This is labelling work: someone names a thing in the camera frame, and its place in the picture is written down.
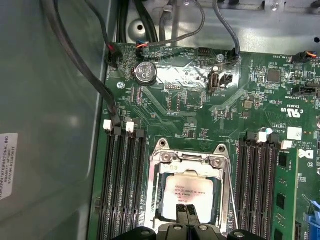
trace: coin cell battery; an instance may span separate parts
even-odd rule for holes
[[[141,86],[151,86],[157,80],[157,67],[149,61],[141,62],[133,71],[135,80]]]

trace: ram slot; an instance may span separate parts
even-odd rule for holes
[[[128,138],[127,152],[125,159],[125,173],[124,173],[124,184],[123,184],[123,197],[122,197],[122,212],[119,222],[119,234],[124,234],[127,232],[127,222],[128,222],[128,210],[130,207],[130,195],[131,195],[131,183],[133,176],[133,167],[135,162],[135,147],[136,139]]]
[[[265,163],[266,163],[266,143],[259,143],[256,147],[255,157],[255,174],[254,182],[252,184],[252,200],[251,200],[251,214],[253,221],[251,223],[250,232],[256,235],[261,233],[261,219],[262,219],[262,202],[263,199],[263,184],[265,174]]]
[[[120,198],[121,198],[121,189],[122,189],[122,177],[123,177],[123,165],[124,165],[124,155],[125,155],[125,143],[127,138],[123,136],[118,136],[118,144],[116,147],[115,152],[115,176],[114,176],[114,182],[112,184],[112,197],[111,197],[111,204],[110,204],[110,218],[108,221],[108,225],[106,224],[106,227],[108,228],[107,235],[108,239],[114,238],[116,235],[118,235],[118,228],[117,225],[117,219],[119,215],[119,205],[121,204]]]
[[[105,235],[105,225],[106,225],[107,212],[108,212],[108,197],[110,195],[110,183],[112,181],[114,146],[115,146],[115,136],[108,134],[106,152],[105,152],[103,181],[102,181],[101,209],[99,213],[99,224],[98,224],[98,239],[103,239]]]
[[[263,199],[262,201],[262,211],[264,216],[261,223],[261,237],[265,239],[270,239],[271,237],[271,225],[273,216],[273,198],[274,198],[274,184],[276,177],[276,165],[278,158],[277,148],[271,144],[265,154],[265,174],[263,179]]]
[[[240,228],[248,229],[250,219],[251,185],[253,181],[255,146],[250,142],[239,142],[237,176],[236,176],[236,204],[238,207],[238,222]]]
[[[136,161],[136,171],[135,171],[135,181],[134,181],[134,196],[132,203],[131,211],[131,229],[138,227],[139,211],[140,211],[140,202],[141,202],[141,193],[142,193],[142,184],[144,177],[144,165],[145,165],[145,153],[146,153],[146,139],[139,139],[139,153]]]

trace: black cable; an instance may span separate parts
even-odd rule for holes
[[[118,11],[117,39],[119,43],[127,43],[127,20],[130,0],[121,0]]]
[[[100,14],[100,12],[96,9],[96,7],[89,0],[84,0],[84,2],[88,5],[88,7],[92,10],[92,12],[94,12],[96,17],[99,19],[105,45],[109,48],[110,41],[108,38],[107,26],[106,26],[104,17]]]
[[[121,120],[118,114],[118,110],[115,104],[115,97],[111,90],[107,88],[90,70],[85,61],[81,58],[77,52],[75,46],[71,42],[68,36],[67,30],[61,20],[58,10],[58,0],[41,0],[45,14],[48,18],[50,26],[58,38],[60,44],[64,50],[83,74],[83,76],[91,83],[91,85],[101,94],[102,98],[106,102],[106,106],[110,115],[110,119],[113,126],[120,126]]]
[[[146,10],[144,4],[142,3],[141,0],[133,0],[133,1],[134,1],[136,10],[138,11],[138,14],[140,16],[141,22],[144,26],[146,39],[150,43],[158,42],[159,40],[158,40],[155,24],[151,16],[149,15],[148,11]]]

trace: screw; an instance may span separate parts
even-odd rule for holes
[[[150,234],[149,231],[142,231],[142,232],[141,232],[141,235],[149,235],[149,234]]]
[[[275,12],[279,9],[279,7],[280,7],[279,3],[275,2],[274,4],[271,5],[271,10]]]
[[[170,162],[170,160],[171,160],[170,154],[169,154],[169,153],[163,154],[163,155],[162,155],[162,160],[163,160],[164,162]]]
[[[208,227],[205,226],[205,225],[200,225],[200,226],[199,226],[199,229],[200,229],[201,231],[207,231],[207,230],[208,230]]]
[[[218,60],[218,62],[222,63],[225,60],[225,56],[223,56],[222,54],[218,54],[216,56],[216,59]]]
[[[219,158],[215,158],[215,159],[213,160],[213,166],[216,167],[216,168],[221,167],[221,161],[220,161]]]
[[[117,84],[116,84],[116,87],[118,88],[118,89],[124,89],[125,88],[125,83],[124,82],[122,82],[122,81],[120,81],[120,82],[118,82]]]
[[[236,231],[236,232],[234,233],[234,235],[235,235],[237,238],[239,238],[239,239],[242,239],[242,238],[245,237],[245,235],[243,235],[243,233],[241,233],[241,232],[239,232],[239,231]]]

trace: white slot latch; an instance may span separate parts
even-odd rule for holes
[[[257,143],[265,143],[267,141],[267,133],[264,131],[258,132],[258,135],[256,137]]]
[[[281,143],[281,149],[282,150],[290,149],[292,148],[292,144],[293,144],[293,141],[284,140]]]
[[[103,129],[107,130],[107,131],[111,131],[112,130],[112,122],[111,122],[111,120],[104,120],[103,121]]]
[[[134,131],[135,131],[135,123],[134,123],[133,121],[128,121],[128,122],[126,123],[125,130],[126,130],[128,133],[133,134]]]

